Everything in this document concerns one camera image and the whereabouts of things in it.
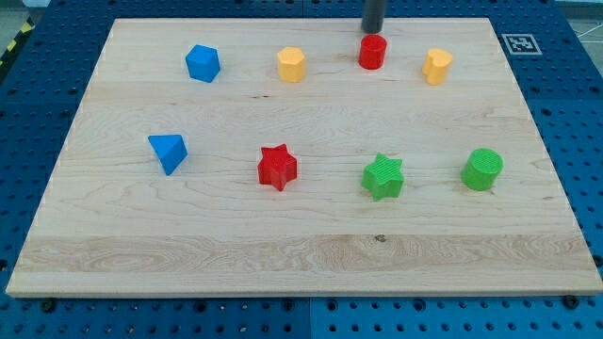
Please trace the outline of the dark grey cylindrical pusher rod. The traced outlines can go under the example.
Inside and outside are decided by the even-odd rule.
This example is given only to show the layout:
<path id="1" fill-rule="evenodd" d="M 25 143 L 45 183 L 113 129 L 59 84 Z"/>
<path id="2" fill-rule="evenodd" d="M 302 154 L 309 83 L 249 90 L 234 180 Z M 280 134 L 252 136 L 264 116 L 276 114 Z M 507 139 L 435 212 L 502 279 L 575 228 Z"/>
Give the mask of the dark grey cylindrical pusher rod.
<path id="1" fill-rule="evenodd" d="M 376 34 L 383 29 L 387 0 L 365 0 L 361 28 L 365 33 Z"/>

